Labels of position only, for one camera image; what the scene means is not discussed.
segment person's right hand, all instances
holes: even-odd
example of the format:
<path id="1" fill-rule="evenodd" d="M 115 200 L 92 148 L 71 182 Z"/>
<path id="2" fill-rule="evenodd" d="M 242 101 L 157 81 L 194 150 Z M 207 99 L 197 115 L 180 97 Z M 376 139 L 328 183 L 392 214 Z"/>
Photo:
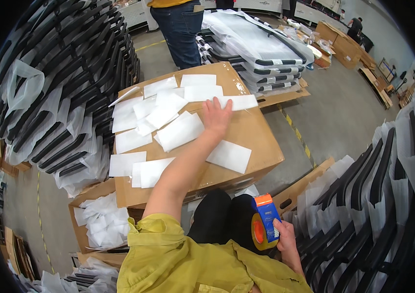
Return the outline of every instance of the person's right hand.
<path id="1" fill-rule="evenodd" d="M 232 103 L 232 100 L 229 99 L 225 109 L 222 109 L 217 97 L 214 97 L 212 102 L 210 100 L 203 102 L 204 129 L 222 139 L 227 133 L 228 124 L 232 117 Z"/>
<path id="2" fill-rule="evenodd" d="M 288 265 L 295 273 L 304 275 L 300 256 L 295 242 L 294 226 L 286 221 L 273 220 L 273 226 L 279 231 L 277 249 L 281 252 L 282 262 Z"/>

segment jeans back pocket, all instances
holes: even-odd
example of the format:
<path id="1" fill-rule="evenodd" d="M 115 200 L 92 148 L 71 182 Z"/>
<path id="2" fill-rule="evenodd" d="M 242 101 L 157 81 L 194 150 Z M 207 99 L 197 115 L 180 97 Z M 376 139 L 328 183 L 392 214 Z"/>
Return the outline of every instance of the jeans back pocket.
<path id="1" fill-rule="evenodd" d="M 201 25 L 203 23 L 204 10 L 198 12 L 182 12 L 181 16 L 183 18 L 184 24 L 186 25 L 186 30 L 190 34 L 197 34 L 201 31 Z"/>

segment wall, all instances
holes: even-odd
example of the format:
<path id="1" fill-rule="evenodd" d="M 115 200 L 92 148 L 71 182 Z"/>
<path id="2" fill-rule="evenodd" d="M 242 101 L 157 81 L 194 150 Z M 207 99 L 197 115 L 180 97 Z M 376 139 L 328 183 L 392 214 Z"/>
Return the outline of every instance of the wall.
<path id="1" fill-rule="evenodd" d="M 414 54 L 396 25 L 388 21 L 390 17 L 383 7 L 379 3 L 373 4 L 383 10 L 385 17 L 362 0 L 343 0 L 343 2 L 341 7 L 345 9 L 346 23 L 354 17 L 363 19 L 362 31 L 374 43 L 369 54 L 375 61 L 380 63 L 384 57 L 390 65 L 396 66 L 398 75 L 409 70 L 415 60 Z"/>

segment person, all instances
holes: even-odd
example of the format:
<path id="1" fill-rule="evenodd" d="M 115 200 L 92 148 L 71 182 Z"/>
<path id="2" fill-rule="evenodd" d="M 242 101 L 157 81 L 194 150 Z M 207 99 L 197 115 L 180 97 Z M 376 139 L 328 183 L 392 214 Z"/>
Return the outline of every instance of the person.
<path id="1" fill-rule="evenodd" d="M 152 0 L 147 5 L 160 26 L 175 65 L 179 69 L 200 66 L 195 37 L 201 31 L 204 7 L 199 0 Z"/>
<path id="2" fill-rule="evenodd" d="M 148 30 L 146 30 L 146 33 L 152 33 L 159 31 L 159 24 L 155 21 L 155 19 L 152 17 L 150 13 L 150 8 L 147 6 L 149 3 L 148 0 L 142 0 L 142 10 L 144 10 L 144 16 L 146 17 Z"/>
<path id="3" fill-rule="evenodd" d="M 362 31 L 362 18 L 353 18 L 351 21 L 349 21 L 349 24 L 347 26 L 351 26 L 349 30 L 347 31 L 347 35 L 350 36 L 354 41 L 357 42 L 357 44 L 360 44 L 360 38 L 359 34 Z"/>
<path id="4" fill-rule="evenodd" d="M 283 19 L 294 18 L 295 8 L 297 7 L 297 0 L 283 0 L 282 1 L 282 15 Z"/>
<path id="5" fill-rule="evenodd" d="M 204 131 L 164 170 L 142 219 L 136 225 L 128 219 L 130 249 L 121 265 L 119 293 L 311 292 L 292 224 L 273 223 L 280 233 L 281 262 L 251 248 L 249 195 L 231 200 L 219 189 L 209 192 L 194 213 L 188 235 L 183 234 L 180 220 L 185 195 L 226 135 L 231 116 L 232 100 L 225 109 L 216 97 L 203 102 Z"/>

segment blue jeans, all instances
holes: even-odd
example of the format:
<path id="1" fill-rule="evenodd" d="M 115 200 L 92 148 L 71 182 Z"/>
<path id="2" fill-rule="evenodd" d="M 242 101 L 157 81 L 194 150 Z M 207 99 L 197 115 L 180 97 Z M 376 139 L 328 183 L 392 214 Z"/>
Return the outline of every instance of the blue jeans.
<path id="1" fill-rule="evenodd" d="M 189 1 L 177 6 L 151 8 L 152 17 L 159 24 L 173 61 L 180 69 L 201 65 L 195 37 L 201 31 L 204 11 L 193 12 L 199 0 Z"/>

